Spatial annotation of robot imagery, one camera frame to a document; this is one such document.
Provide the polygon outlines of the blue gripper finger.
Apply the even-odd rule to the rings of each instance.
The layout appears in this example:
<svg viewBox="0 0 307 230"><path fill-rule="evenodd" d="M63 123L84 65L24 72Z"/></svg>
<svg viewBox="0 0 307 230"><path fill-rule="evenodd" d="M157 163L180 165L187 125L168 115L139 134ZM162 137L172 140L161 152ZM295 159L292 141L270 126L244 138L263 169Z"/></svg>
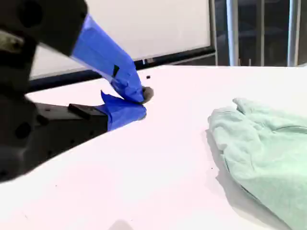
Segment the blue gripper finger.
<svg viewBox="0 0 307 230"><path fill-rule="evenodd" d="M1 87L26 91L38 44L100 74L126 100L144 104L153 97L131 57L93 20L83 0L1 1Z"/></svg>
<svg viewBox="0 0 307 230"><path fill-rule="evenodd" d="M97 106L37 104L36 165L108 131L146 117L146 108L142 104L105 93L101 93L101 98L104 103Z"/></svg>

